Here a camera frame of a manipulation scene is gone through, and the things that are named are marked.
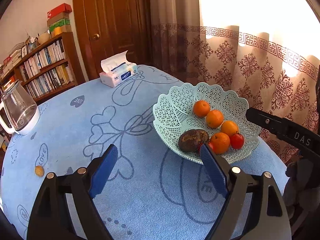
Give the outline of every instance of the wooden bookshelf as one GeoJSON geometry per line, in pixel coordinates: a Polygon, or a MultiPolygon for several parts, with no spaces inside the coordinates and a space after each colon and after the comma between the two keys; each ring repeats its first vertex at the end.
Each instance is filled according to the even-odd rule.
{"type": "Polygon", "coordinates": [[[32,52],[30,52],[29,54],[24,56],[18,62],[18,64],[15,65],[13,67],[13,69],[10,70],[3,77],[2,81],[1,81],[1,85],[6,84],[8,82],[8,80],[14,75],[15,79],[19,79],[19,80],[23,81],[21,85],[24,87],[25,85],[27,85],[28,83],[30,83],[34,79],[38,78],[39,76],[43,75],[47,71],[49,71],[49,70],[51,70],[51,69],[53,69],[63,63],[66,63],[66,62],[68,63],[71,75],[73,77],[73,81],[70,81],[68,84],[64,84],[64,85],[58,87],[57,89],[50,90],[50,91],[40,95],[39,97],[34,98],[34,100],[39,105],[39,104],[47,101],[48,99],[66,91],[72,87],[75,87],[75,86],[80,85],[85,82],[83,72],[82,72],[82,69],[80,66],[80,62],[78,59],[78,54],[76,52],[76,46],[75,46],[75,41],[73,39],[72,32],[60,33],[59,35],[49,39],[45,43],[43,43],[40,46],[38,46],[37,48],[35,48],[32,52]],[[20,66],[23,65],[26,60],[33,57],[36,53],[40,52],[42,49],[46,48],[47,46],[51,45],[52,43],[54,43],[57,40],[62,40],[66,58],[41,68],[40,72],[38,74],[36,74],[33,77],[31,77],[30,79],[24,81],[22,74],[20,72],[20,66]]]}

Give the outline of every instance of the table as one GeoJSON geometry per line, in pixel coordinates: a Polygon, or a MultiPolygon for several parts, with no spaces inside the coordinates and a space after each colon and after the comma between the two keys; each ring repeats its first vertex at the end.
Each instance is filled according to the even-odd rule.
{"type": "MultiPolygon", "coordinates": [[[[40,119],[25,136],[15,134],[2,170],[4,213],[26,239],[28,220],[44,177],[86,167],[113,143],[118,160],[103,192],[93,202],[115,240],[204,239],[224,203],[202,165],[171,152],[156,134],[152,106],[181,81],[151,66],[117,88],[96,79],[39,106],[40,119]]],[[[286,166],[260,140],[252,154],[234,163],[247,173],[270,171],[283,192],[286,166]]],[[[78,235],[85,237],[73,199],[67,196],[78,235]]],[[[250,196],[234,236],[243,229],[250,196]]]]}

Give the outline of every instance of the green box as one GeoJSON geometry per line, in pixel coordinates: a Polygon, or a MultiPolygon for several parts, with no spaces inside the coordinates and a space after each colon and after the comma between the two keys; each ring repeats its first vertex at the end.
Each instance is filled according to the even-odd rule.
{"type": "Polygon", "coordinates": [[[54,30],[56,27],[61,27],[61,26],[63,26],[63,25],[70,25],[70,20],[63,18],[63,19],[55,22],[54,24],[50,25],[49,30],[50,30],[50,32],[53,32],[53,30],[54,30]]]}

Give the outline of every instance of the metal bolt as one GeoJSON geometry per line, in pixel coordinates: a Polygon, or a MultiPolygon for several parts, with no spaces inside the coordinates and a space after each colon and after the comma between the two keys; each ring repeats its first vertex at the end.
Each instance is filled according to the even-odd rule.
{"type": "Polygon", "coordinates": [[[240,173],[240,171],[241,171],[241,169],[239,167],[232,167],[231,170],[233,173],[237,173],[237,174],[240,173]]]}
{"type": "Polygon", "coordinates": [[[52,179],[54,177],[54,173],[53,172],[49,172],[48,174],[47,174],[47,178],[48,179],[52,179]]]}
{"type": "Polygon", "coordinates": [[[84,174],[86,171],[87,171],[87,169],[84,168],[84,167],[81,167],[81,168],[79,168],[79,169],[77,170],[77,172],[78,172],[79,174],[84,174]]]}
{"type": "Polygon", "coordinates": [[[272,177],[272,175],[269,171],[265,171],[264,176],[266,176],[268,179],[270,179],[272,177]]]}

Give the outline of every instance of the lattice basket pattern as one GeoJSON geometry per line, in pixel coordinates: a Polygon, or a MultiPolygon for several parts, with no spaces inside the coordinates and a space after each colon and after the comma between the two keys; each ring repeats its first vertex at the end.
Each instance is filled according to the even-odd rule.
{"type": "Polygon", "coordinates": [[[196,101],[207,101],[211,109],[220,110],[225,120],[232,120],[239,126],[240,133],[245,138],[244,146],[240,150],[229,150],[222,156],[233,163],[248,157],[258,146],[261,127],[247,121],[245,112],[248,109],[248,101],[239,98],[236,92],[224,91],[219,85],[209,86],[201,82],[196,86],[184,83],[181,87],[172,87],[169,94],[161,94],[158,102],[153,106],[155,120],[153,125],[163,142],[181,157],[202,164],[201,158],[196,153],[185,153],[179,149],[178,140],[182,133],[189,129],[203,129],[213,134],[220,131],[220,127],[212,129],[207,127],[204,118],[193,114],[192,108],[196,101]]]}

